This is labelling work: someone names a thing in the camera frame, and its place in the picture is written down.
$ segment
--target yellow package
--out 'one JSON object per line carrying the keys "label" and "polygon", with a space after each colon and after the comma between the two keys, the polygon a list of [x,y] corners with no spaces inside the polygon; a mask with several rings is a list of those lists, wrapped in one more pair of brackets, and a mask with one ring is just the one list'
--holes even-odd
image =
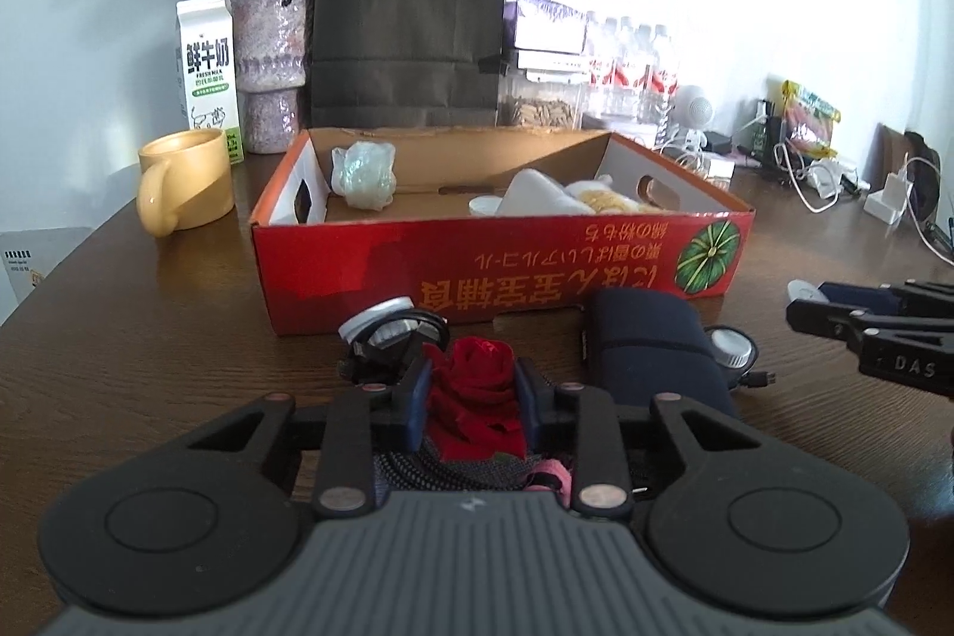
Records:
{"label": "yellow package", "polygon": [[841,121],[841,111],[798,82],[782,82],[781,94],[784,98],[781,116],[793,147],[814,159],[834,157],[832,130],[835,123]]}

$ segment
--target black paper bag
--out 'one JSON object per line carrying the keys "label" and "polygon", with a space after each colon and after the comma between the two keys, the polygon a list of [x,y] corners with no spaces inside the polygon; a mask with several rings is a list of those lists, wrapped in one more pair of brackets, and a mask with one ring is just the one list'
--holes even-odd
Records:
{"label": "black paper bag", "polygon": [[503,6],[315,0],[312,125],[494,125]]}

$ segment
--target green pumpkin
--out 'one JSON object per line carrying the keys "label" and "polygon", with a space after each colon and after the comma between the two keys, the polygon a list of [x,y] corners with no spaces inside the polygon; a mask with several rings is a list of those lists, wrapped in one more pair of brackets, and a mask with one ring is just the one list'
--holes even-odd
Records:
{"label": "green pumpkin", "polygon": [[676,260],[676,285],[687,294],[714,287],[736,258],[741,235],[732,222],[712,222],[698,231]]}

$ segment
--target plastic bag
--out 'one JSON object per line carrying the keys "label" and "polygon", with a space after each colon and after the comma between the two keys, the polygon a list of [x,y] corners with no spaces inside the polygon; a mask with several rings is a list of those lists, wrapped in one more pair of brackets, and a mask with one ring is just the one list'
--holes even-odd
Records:
{"label": "plastic bag", "polygon": [[785,99],[782,118],[793,147],[814,159],[833,157],[832,130],[835,123],[841,121],[841,111],[798,82],[786,80],[781,85],[781,94]]}
{"label": "plastic bag", "polygon": [[358,141],[331,150],[331,190],[352,209],[379,212],[394,200],[394,144]]}

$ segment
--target pink fabric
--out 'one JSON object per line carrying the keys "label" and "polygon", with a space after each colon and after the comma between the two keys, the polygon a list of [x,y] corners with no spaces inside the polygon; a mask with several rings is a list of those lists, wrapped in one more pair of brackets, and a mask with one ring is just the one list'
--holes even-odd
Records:
{"label": "pink fabric", "polygon": [[[574,479],[571,474],[566,471],[566,467],[556,460],[556,458],[546,458],[531,469],[531,474],[528,474],[527,479],[531,479],[536,472],[552,474],[553,477],[560,480],[560,490],[557,492],[557,498],[560,499],[560,503],[563,504],[563,506],[569,507],[569,494],[572,491]],[[549,491],[550,488],[547,488],[545,485],[528,485],[524,490]]]}

